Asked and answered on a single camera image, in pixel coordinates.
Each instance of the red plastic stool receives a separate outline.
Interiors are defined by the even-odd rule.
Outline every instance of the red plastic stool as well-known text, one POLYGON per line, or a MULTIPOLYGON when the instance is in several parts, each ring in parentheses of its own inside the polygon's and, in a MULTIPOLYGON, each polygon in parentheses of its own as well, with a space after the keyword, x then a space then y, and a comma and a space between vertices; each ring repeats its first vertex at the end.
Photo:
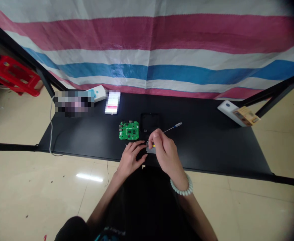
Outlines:
POLYGON ((8 56, 1 56, 0 58, 0 83, 7 86, 17 94, 22 95, 24 92, 38 96, 39 91, 35 86, 40 81, 40 77, 8 56))

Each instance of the bracelet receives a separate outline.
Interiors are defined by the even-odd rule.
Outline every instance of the bracelet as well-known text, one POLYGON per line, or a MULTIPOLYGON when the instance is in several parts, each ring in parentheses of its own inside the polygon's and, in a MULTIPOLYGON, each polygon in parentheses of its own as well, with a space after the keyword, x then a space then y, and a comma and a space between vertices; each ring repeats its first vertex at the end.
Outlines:
POLYGON ((180 190, 178 190, 178 188, 176 188, 176 186, 174 185, 172 179, 170 179, 170 184, 171 184, 173 190, 176 193, 178 193, 179 195, 188 196, 188 195, 190 195, 193 192, 194 187, 193 187, 193 183, 192 183, 190 177, 188 176, 188 174, 187 173, 185 173, 185 174, 186 174, 187 179, 188 179, 188 189, 186 191, 180 191, 180 190))

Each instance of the blue stripe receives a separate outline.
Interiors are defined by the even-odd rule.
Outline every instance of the blue stripe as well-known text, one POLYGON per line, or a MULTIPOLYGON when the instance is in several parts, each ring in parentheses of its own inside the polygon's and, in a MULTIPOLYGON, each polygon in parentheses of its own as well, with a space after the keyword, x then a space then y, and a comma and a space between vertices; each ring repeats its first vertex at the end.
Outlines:
POLYGON ((59 69, 67 76, 89 77, 108 76, 114 78, 134 78, 142 80, 176 80, 194 84, 236 84, 248 77, 257 77, 268 80, 285 80, 294 76, 294 62, 275 60, 263 68, 257 69, 224 69, 210 70, 185 65, 129 65, 129 64, 96 64, 75 63, 57 65, 45 54, 24 48, 37 61, 48 67, 59 69))

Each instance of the black shirt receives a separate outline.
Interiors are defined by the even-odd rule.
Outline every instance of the black shirt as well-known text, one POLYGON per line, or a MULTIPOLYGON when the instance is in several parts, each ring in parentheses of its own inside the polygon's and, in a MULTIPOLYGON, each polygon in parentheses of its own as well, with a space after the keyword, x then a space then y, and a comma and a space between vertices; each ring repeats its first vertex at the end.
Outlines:
POLYGON ((90 230, 80 217, 69 219, 56 241, 200 240, 189 225, 169 176, 160 168, 139 168, 117 191, 103 220, 90 230))

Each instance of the screwdriver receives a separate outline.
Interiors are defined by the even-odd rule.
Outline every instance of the screwdriver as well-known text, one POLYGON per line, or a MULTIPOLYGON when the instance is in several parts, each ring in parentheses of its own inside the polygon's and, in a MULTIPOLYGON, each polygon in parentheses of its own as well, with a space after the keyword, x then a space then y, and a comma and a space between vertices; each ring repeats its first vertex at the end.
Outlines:
POLYGON ((180 125, 182 125, 182 122, 179 122, 178 124, 174 125, 172 128, 170 128, 170 129, 164 131, 164 133, 167 132, 167 131, 169 131, 169 130, 171 130, 171 129, 174 129, 174 128, 180 126, 180 125))

